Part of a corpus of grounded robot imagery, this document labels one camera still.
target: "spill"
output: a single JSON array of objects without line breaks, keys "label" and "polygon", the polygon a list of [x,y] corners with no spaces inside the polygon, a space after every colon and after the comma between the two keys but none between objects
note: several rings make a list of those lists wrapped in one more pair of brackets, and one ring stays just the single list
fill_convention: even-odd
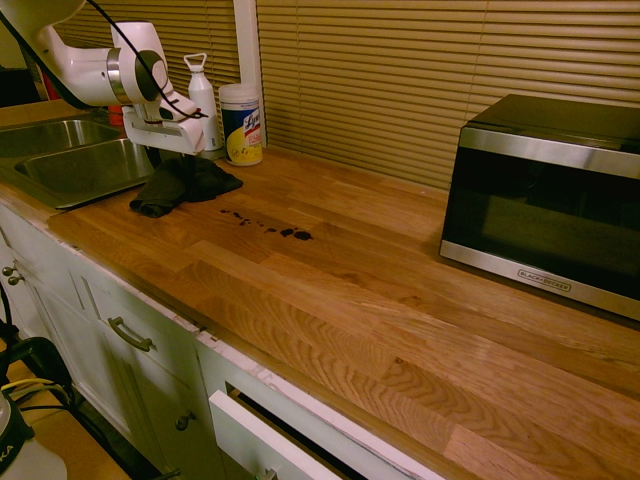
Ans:
[{"label": "spill", "polygon": [[[251,225],[251,220],[248,218],[244,218],[242,215],[240,215],[238,212],[231,212],[231,210],[220,210],[220,213],[233,213],[233,216],[236,217],[238,220],[241,220],[240,222],[240,226],[244,227],[245,225]],[[262,222],[256,222],[257,225],[260,226],[260,228],[264,228],[264,223]],[[275,233],[278,230],[276,230],[275,228],[271,228],[268,227],[264,233]],[[280,235],[282,235],[283,237],[289,237],[291,235],[293,235],[294,238],[298,239],[298,240],[302,240],[302,241],[307,241],[307,240],[313,240],[313,237],[311,236],[311,234],[309,232],[305,232],[304,230],[300,230],[299,227],[293,227],[293,228],[287,228],[284,230],[280,231]]]},{"label": "spill", "polygon": [[298,240],[304,240],[305,242],[307,240],[313,240],[313,237],[309,232],[296,232],[293,234],[293,236],[296,237]]}]

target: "blind slat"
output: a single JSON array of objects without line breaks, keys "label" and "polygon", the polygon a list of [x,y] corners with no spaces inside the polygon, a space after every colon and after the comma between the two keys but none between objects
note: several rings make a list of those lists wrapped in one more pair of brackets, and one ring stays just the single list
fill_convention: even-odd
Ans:
[{"label": "blind slat", "polygon": [[640,2],[258,0],[270,141],[446,187],[509,93],[640,107]]}]

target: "yellow label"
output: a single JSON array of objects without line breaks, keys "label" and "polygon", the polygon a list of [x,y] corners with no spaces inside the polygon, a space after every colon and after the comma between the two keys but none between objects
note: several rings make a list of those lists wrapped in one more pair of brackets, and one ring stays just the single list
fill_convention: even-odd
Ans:
[{"label": "yellow label", "polygon": [[262,160],[262,143],[259,136],[257,139],[247,137],[244,128],[238,128],[227,138],[227,154],[233,163],[259,162]]}]

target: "sink basin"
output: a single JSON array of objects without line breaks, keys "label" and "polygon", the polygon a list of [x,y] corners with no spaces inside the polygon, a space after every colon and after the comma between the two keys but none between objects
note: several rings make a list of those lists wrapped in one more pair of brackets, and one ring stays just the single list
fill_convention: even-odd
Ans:
[{"label": "sink basin", "polygon": [[69,208],[140,185],[154,169],[144,147],[119,139],[21,160],[14,170],[26,193]]},{"label": "sink basin", "polygon": [[145,148],[109,125],[101,110],[0,129],[0,178],[53,208],[140,185],[153,171]]},{"label": "sink basin", "polygon": [[15,158],[60,152],[73,147],[113,140],[117,128],[91,120],[63,120],[0,131],[0,157]]}]

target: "lysol container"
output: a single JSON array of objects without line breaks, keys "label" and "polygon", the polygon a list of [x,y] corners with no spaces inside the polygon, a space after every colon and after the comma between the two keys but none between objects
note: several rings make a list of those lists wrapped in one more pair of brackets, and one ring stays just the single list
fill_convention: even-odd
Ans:
[{"label": "lysol container", "polygon": [[223,85],[219,90],[227,162],[249,166],[262,161],[258,90],[253,84]]}]

